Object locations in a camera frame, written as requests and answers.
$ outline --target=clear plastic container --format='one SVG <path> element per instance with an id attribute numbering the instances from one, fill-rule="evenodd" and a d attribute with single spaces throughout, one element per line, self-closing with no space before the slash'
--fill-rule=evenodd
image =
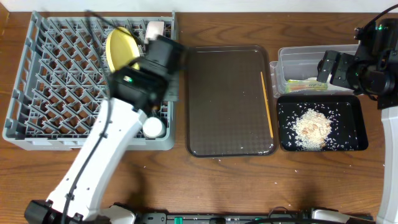
<path id="1" fill-rule="evenodd" d="M 275 62 L 270 63 L 271 73 L 274 74 L 272 81 L 275 81 L 273 83 L 273 86 L 275 86 L 274 96 L 277 93 L 302 93 L 307 90 L 314 90 L 312 92 L 316 94 L 336 91 L 352 92 L 352 90 L 332 86 L 328 83 L 316 82 L 318 75 L 317 66 L 327 50 L 354 55 L 357 48 L 358 44 L 285 47 L 280 49 L 277 64 Z"/>

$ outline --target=dish rack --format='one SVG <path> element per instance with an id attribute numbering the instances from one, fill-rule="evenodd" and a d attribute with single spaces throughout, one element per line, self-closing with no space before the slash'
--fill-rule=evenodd
<path id="1" fill-rule="evenodd" d="M 149 21 L 164 21 L 164 35 L 177 40 L 177 21 L 171 17 L 105 17 L 144 41 Z M 90 19 L 91 38 L 84 17 L 43 18 L 33 12 L 8 108 L 3 138 L 26 150 L 66 151 L 85 142 L 106 93 L 100 62 L 106 65 L 105 43 L 111 26 Z M 158 116 L 167 127 L 162 138 L 146 139 L 140 131 L 128 150 L 169 150 L 175 142 L 175 101 L 178 74 Z"/>

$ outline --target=white wall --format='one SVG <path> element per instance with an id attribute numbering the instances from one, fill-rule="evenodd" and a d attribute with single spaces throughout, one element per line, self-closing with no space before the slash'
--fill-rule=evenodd
<path id="1" fill-rule="evenodd" d="M 9 11 L 381 12 L 396 0 L 0 0 Z"/>

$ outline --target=yellow bowl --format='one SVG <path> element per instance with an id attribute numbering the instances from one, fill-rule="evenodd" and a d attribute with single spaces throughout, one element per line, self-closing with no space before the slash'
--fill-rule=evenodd
<path id="1" fill-rule="evenodd" d="M 129 32 L 124 27 L 119 29 Z M 117 29 L 113 30 L 106 39 L 105 45 L 106 61 L 111 72 L 119 70 L 127 65 L 132 59 L 139 57 L 139 50 L 136 41 L 130 35 L 127 35 Z"/>

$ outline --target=wood grain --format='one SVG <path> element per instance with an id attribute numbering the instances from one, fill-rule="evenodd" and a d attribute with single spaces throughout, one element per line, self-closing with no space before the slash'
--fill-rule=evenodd
<path id="1" fill-rule="evenodd" d="M 81 16 L 82 13 L 44 13 Z M 107 16 L 137 16 L 108 13 Z M 139 14 L 145 16 L 161 15 Z M 181 13 L 187 46 L 257 44 L 277 60 L 281 47 L 353 44 L 354 27 L 374 14 Z M 4 126 L 30 14 L 12 12 L 0 42 L 0 125 Z M 127 152 L 105 193 L 103 206 L 124 202 L 138 210 L 172 213 L 267 213 L 322 206 L 377 215 L 384 176 L 384 135 L 376 103 L 360 96 L 369 148 L 359 152 L 285 152 L 269 157 L 197 159 L 185 149 L 185 80 L 180 78 L 177 140 L 172 150 Z M 78 151 L 25 151 L 1 140 L 0 222 L 24 223 L 32 199 L 45 199 Z"/>

